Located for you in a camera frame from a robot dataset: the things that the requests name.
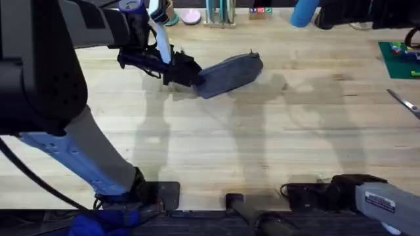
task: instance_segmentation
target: green cutting mat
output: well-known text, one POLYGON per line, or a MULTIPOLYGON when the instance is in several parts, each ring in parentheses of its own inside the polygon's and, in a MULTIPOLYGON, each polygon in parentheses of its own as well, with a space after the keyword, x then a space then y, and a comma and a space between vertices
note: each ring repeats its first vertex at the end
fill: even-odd
MULTIPOLYGON (((411 71, 420 72, 420 62, 405 60, 402 55, 393 55, 388 42, 379 42, 379 48, 391 79, 420 79, 411 76, 411 71)), ((402 44, 401 49, 406 50, 406 45, 402 44)))

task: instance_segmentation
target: wooden tabletop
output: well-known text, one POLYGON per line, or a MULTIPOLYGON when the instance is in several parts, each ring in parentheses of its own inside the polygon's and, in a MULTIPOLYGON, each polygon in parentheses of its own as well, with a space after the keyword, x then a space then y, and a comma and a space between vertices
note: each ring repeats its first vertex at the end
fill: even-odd
MULTIPOLYGON (((377 46, 401 41, 408 30, 296 29, 289 9, 270 20, 248 21, 246 12, 238 11, 236 29, 168 28, 172 44, 203 67, 260 53, 264 69, 254 83, 209 100, 120 69, 116 50, 77 52, 94 117, 122 156, 147 180, 179 181, 183 209, 219 209, 233 191, 277 205, 284 183, 342 173, 369 173, 420 195, 420 121, 386 92, 420 104, 420 81, 390 79, 377 46)), ((92 205, 83 180, 40 151, 6 141, 48 183, 92 205)), ((69 208, 5 158, 0 207, 69 208)))

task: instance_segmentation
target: small box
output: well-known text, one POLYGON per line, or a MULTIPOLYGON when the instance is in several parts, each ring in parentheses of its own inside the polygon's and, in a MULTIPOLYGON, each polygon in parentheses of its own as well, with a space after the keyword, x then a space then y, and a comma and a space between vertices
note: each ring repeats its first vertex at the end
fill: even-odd
POLYGON ((271 7, 259 7, 249 9, 250 20, 262 20, 272 17, 273 9, 271 7))

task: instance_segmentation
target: blue foam roller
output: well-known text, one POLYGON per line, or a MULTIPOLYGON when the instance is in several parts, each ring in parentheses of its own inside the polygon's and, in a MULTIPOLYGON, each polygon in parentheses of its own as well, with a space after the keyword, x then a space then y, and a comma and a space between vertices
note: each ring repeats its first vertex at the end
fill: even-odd
POLYGON ((290 24, 298 28, 306 27, 312 20, 319 3, 320 0, 299 0, 290 17, 290 24))

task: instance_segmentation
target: white label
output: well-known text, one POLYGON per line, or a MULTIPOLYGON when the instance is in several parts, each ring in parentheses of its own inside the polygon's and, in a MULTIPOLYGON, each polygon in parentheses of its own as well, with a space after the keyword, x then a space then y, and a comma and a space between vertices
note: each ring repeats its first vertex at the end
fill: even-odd
POLYGON ((387 199, 386 197, 382 197, 378 194, 374 194, 367 191, 365 192, 365 201, 383 210, 395 213, 395 202, 393 200, 387 199))

